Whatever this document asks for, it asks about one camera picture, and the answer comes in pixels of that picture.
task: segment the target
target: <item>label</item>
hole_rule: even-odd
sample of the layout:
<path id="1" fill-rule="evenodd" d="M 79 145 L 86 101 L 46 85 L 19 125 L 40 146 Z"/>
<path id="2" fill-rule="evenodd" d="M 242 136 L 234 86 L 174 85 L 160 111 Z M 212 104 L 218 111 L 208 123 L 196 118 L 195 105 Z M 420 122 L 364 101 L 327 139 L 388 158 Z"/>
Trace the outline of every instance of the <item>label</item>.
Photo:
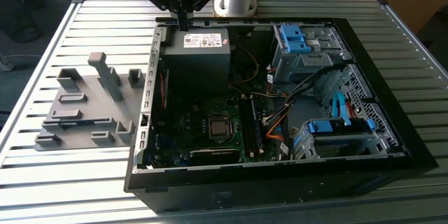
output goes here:
<path id="1" fill-rule="evenodd" d="M 186 34 L 184 48 L 222 47 L 222 34 Z"/>
<path id="2" fill-rule="evenodd" d="M 219 205 L 228 205 L 232 203 L 232 191 L 220 191 L 214 193 L 214 203 Z"/>
<path id="3" fill-rule="evenodd" d="M 307 40 L 307 44 L 308 45 L 319 45 L 319 40 L 315 39 L 315 40 Z"/>
<path id="4" fill-rule="evenodd" d="M 290 148 L 288 148 L 288 146 L 284 143 L 282 143 L 282 145 L 280 145 L 280 150 L 284 152 L 284 154 L 288 155 Z"/>
<path id="5" fill-rule="evenodd" d="M 274 75 L 272 74 L 268 75 L 268 83 L 274 84 Z"/>

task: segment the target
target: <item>aluminum profile table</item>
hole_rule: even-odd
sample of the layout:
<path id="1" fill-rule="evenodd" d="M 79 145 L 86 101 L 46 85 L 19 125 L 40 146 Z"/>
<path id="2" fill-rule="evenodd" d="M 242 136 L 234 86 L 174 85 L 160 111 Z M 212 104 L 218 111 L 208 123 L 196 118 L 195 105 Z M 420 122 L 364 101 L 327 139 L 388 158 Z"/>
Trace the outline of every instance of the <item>aluminum profile table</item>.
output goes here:
<path id="1" fill-rule="evenodd" d="M 196 16 L 210 15 L 208 5 Z M 147 0 L 84 0 L 68 8 L 0 134 L 0 223 L 447 223 L 448 75 L 390 6 L 376 1 L 259 0 L 258 15 L 350 20 L 440 168 L 358 198 L 158 216 L 123 192 L 128 147 L 34 150 L 60 69 L 95 73 L 88 53 L 103 51 L 118 73 L 147 71 L 155 17 L 168 16 Z"/>

